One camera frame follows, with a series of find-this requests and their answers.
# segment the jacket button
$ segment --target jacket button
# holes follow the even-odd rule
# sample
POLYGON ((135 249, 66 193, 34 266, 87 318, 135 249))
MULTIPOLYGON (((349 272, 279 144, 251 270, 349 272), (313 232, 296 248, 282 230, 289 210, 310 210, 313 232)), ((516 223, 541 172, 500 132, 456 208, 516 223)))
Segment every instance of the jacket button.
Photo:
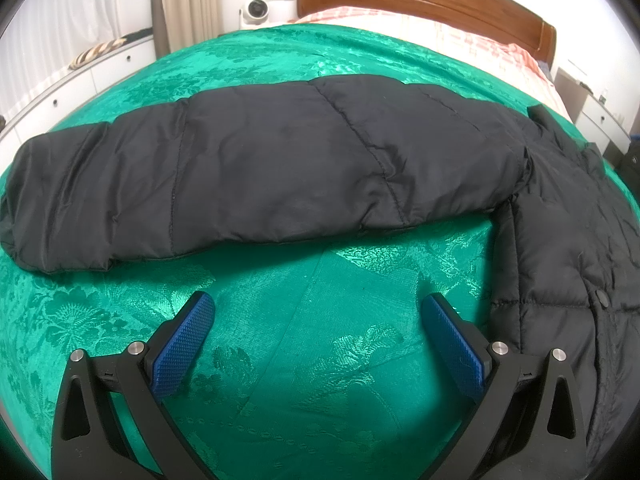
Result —
POLYGON ((600 300, 600 304, 603 308, 609 308, 609 297, 604 290, 602 290, 601 288, 596 290, 596 296, 600 300))

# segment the green satin fabric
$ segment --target green satin fabric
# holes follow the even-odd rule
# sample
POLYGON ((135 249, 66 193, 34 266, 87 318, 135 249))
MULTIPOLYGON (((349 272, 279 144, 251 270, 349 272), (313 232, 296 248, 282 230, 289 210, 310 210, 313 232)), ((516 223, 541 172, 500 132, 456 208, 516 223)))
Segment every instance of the green satin fabric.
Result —
MULTIPOLYGON (((417 45, 352 28, 289 25, 167 56, 59 128, 205 89, 350 73, 439 84, 522 113, 536 103, 417 45)), ((580 142, 575 127, 556 118, 580 142)), ((53 277, 23 272, 1 253, 0 399, 49 473, 69 353, 120 352, 149 338, 191 292, 206 290, 216 301, 215 324, 166 405, 219 478, 415 479, 471 407, 426 341, 417 301, 442 292, 484 329, 491 234, 486 216, 471 215, 387 237, 223 244, 180 260, 53 277)), ((116 403, 136 454, 153 466, 122 399, 116 403)))

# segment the white nightstand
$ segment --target white nightstand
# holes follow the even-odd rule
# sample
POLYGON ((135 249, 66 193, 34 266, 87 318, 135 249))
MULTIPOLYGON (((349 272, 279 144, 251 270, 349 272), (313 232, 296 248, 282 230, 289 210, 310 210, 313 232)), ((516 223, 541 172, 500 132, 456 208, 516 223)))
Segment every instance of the white nightstand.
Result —
POLYGON ((585 87, 561 68, 554 84, 575 127, 616 166, 631 143, 626 131, 585 87))

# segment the drawer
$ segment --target drawer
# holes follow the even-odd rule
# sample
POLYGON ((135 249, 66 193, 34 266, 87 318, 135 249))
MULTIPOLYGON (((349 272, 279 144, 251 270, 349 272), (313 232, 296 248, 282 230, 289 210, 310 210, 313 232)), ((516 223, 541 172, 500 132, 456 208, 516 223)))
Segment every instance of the drawer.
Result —
POLYGON ((591 118, 587 117, 584 111, 578 115, 578 120, 575 121, 575 127, 580 130, 582 136, 589 142, 595 142, 600 153, 604 153, 609 144, 609 137, 600 129, 600 127, 594 123, 591 118))
POLYGON ((153 39, 109 56, 91 67, 98 94, 156 60, 153 39))
POLYGON ((15 130, 11 129, 0 139, 0 175, 14 161, 18 148, 20 148, 20 139, 18 139, 15 130))
POLYGON ((95 96, 94 80, 87 70, 63 84, 35 105, 16 125, 21 142, 52 129, 62 119, 95 96))
POLYGON ((628 151, 629 144, 631 144, 629 136, 600 103, 596 101, 595 97, 592 95, 587 96, 587 100, 582 107, 582 113, 596 123, 622 153, 628 151))

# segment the blue textured pad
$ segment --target blue textured pad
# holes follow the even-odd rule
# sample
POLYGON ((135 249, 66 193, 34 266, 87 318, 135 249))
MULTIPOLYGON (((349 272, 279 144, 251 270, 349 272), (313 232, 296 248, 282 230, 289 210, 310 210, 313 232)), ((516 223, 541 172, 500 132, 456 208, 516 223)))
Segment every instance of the blue textured pad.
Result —
POLYGON ((478 356, 431 296, 422 301, 420 316, 460 392, 479 402, 484 396, 484 370, 478 356))
POLYGON ((173 395, 213 325, 215 306, 203 294, 154 362, 151 392, 156 400, 173 395))

